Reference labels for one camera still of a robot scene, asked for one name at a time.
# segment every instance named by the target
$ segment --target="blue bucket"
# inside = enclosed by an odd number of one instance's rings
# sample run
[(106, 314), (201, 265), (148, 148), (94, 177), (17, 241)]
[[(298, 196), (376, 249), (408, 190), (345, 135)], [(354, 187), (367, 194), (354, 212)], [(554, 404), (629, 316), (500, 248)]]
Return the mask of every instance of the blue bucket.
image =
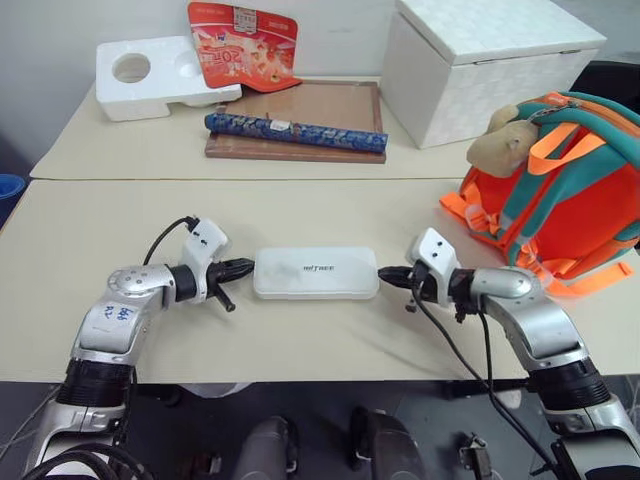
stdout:
[(22, 177), (0, 173), (0, 227), (18, 203), (24, 186), (25, 181)]

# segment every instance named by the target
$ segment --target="floor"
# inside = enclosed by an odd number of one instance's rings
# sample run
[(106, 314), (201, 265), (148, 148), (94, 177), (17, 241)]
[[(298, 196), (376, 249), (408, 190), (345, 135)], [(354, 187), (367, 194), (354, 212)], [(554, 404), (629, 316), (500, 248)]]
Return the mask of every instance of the floor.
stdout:
[[(623, 402), (630, 402), (624, 379), (611, 377), (607, 382)], [(0, 443), (40, 403), (48, 388), (46, 384), (0, 383)], [(539, 465), (485, 396), (451, 400), (446, 398), (443, 382), (263, 383), (221, 399), (182, 392), (176, 406), (140, 396), (133, 405), (128, 449), (158, 479), (181, 478), (180, 470), (190, 456), (207, 451), (221, 454), (222, 469), (206, 478), (231, 478), (246, 435), (261, 420), (279, 414), (293, 420), (300, 431), (300, 468), (295, 478), (366, 480), (369, 472), (351, 471), (345, 459), (349, 416), (358, 405), (383, 409), (400, 419), (417, 442), (432, 479), (473, 480), (457, 460), (461, 433), (475, 432), (487, 441), (493, 468), (505, 480), (529, 479), (531, 469)], [(516, 412), (543, 445), (553, 441), (535, 395), (524, 393)], [(20, 478), (30, 440), (9, 451), (0, 464), (0, 478)]]

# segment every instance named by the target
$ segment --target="white box lid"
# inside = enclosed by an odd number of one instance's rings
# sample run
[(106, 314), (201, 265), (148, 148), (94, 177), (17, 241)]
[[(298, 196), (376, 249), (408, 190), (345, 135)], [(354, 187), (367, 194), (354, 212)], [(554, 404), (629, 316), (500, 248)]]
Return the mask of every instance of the white box lid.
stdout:
[(606, 38), (549, 0), (397, 0), (450, 65), (598, 48)]

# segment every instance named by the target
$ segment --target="orange backpack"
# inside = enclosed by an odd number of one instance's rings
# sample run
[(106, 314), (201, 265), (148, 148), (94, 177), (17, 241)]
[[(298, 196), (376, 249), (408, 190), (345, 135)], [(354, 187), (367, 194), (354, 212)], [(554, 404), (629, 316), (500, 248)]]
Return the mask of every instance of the orange backpack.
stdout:
[(628, 265), (616, 263), (563, 281), (638, 243), (640, 116), (577, 92), (552, 92), (518, 110), (514, 120), (533, 118), (540, 131), (526, 165), (509, 178), (471, 168), (442, 206), (509, 265), (534, 271), (552, 295), (583, 295), (630, 276)]

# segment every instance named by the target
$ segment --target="red snack bag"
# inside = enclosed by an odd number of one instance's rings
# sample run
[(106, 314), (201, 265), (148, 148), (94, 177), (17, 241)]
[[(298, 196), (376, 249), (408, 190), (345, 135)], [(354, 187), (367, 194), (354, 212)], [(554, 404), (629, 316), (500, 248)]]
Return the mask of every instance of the red snack bag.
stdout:
[(209, 87), (242, 83), (259, 92), (298, 85), (293, 76), (297, 23), (221, 3), (189, 4), (189, 22)]

